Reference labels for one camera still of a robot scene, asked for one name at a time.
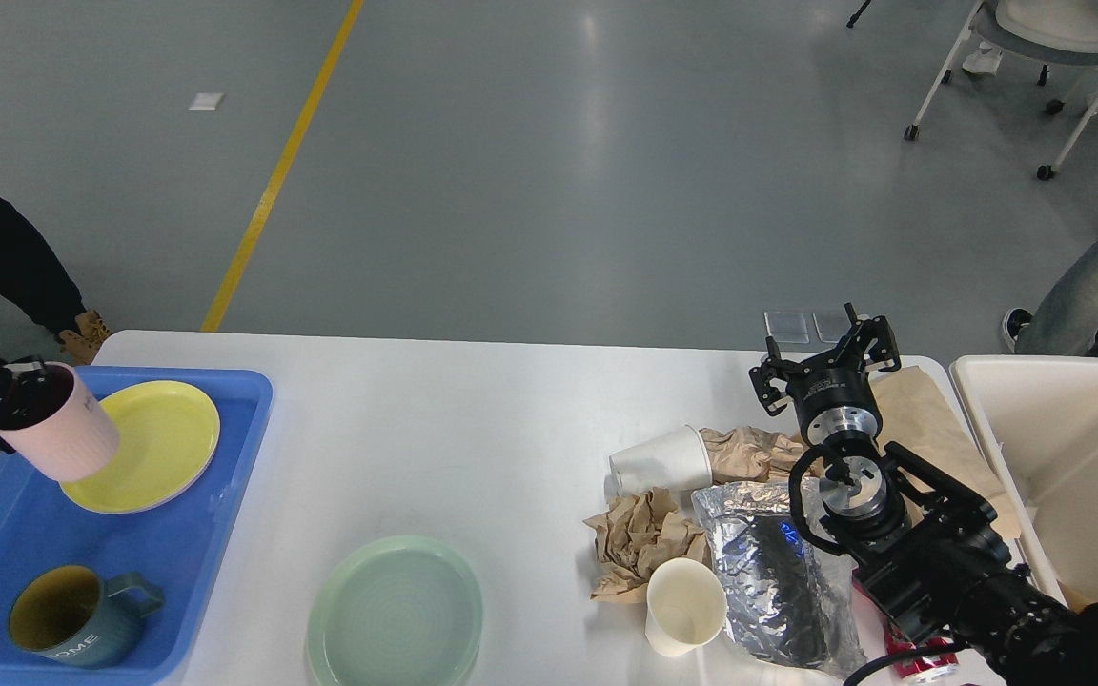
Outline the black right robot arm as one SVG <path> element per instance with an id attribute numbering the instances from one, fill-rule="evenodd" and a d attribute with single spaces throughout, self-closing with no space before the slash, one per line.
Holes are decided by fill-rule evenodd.
<path id="1" fill-rule="evenodd" d="M 796 412 L 805 452 L 787 479 L 789 518 L 807 543 L 853 556 L 860 591 L 915 644 L 949 630 L 1009 685 L 1098 685 L 1098 601 L 1071 611 L 1011 565 L 995 509 L 957 477 L 896 442 L 879 445 L 870 374 L 901 369 L 884 317 L 845 304 L 848 331 L 796 361 L 766 340 L 749 371 L 768 415 Z"/>

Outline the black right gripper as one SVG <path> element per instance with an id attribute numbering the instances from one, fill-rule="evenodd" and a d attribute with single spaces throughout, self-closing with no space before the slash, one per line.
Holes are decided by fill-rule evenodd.
<path id="1" fill-rule="evenodd" d="M 887 317 L 859 315 L 851 303 L 844 303 L 843 310 L 850 327 L 826 353 L 828 368 L 809 364 L 803 373 L 802 363 L 783 357 L 777 340 L 769 335 L 766 355 L 748 371 L 768 416 L 777 416 L 794 404 L 806 446 L 821 446 L 841 432 L 861 434 L 875 442 L 882 416 L 866 373 L 901 369 L 901 353 Z"/>

